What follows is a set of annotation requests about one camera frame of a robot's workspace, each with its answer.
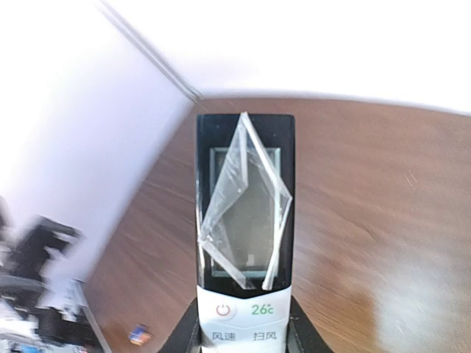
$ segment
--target lcd screen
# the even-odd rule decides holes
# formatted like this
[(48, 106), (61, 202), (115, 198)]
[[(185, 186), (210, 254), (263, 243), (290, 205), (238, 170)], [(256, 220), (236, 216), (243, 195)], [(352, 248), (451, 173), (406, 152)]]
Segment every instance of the lcd screen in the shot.
[[(273, 166), (280, 174), (280, 149), (266, 149)], [(210, 150), (210, 192), (216, 186), (224, 164), (227, 148)], [(222, 216), (230, 244), (226, 254), (231, 262), (249, 278), (264, 278), (273, 252), (275, 224), (279, 224), (279, 213), (275, 212), (279, 196), (272, 196), (261, 170), (247, 159), (248, 188), (237, 202)], [(212, 275), (228, 277), (228, 274), (212, 260)]]

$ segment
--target small toy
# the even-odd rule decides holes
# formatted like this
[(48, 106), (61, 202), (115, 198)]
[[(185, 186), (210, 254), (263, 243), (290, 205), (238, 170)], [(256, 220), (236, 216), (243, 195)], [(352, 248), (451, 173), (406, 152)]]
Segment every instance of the small toy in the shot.
[(145, 325), (138, 325), (130, 333), (131, 343), (137, 346), (142, 346), (143, 344), (149, 342), (151, 338), (152, 336), (147, 332), (147, 326)]

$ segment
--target white wall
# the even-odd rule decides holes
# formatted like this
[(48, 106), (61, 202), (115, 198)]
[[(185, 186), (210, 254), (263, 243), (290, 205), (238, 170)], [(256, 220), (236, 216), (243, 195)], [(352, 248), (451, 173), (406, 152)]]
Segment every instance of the white wall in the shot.
[(0, 23), (0, 195), (16, 229), (80, 229), (48, 273), (85, 278), (191, 104), (90, 4), (2, 2)]
[(108, 1), (206, 96), (307, 93), (471, 113), (468, 0)]

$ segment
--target wooden table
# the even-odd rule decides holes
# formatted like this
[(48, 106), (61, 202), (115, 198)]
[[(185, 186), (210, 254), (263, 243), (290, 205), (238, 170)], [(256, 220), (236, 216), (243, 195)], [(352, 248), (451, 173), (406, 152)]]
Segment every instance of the wooden table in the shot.
[(85, 288), (113, 351), (155, 353), (194, 298), (195, 116), (244, 110), (297, 119), (294, 295), (332, 349), (471, 352), (471, 119), (316, 99), (188, 114)]

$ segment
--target power button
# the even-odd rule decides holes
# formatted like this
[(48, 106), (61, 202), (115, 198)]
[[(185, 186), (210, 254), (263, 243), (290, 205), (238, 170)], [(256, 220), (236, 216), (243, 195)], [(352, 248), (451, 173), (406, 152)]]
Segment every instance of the power button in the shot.
[(216, 305), (215, 317), (219, 320), (229, 320), (236, 314), (236, 307), (234, 305), (219, 304)]

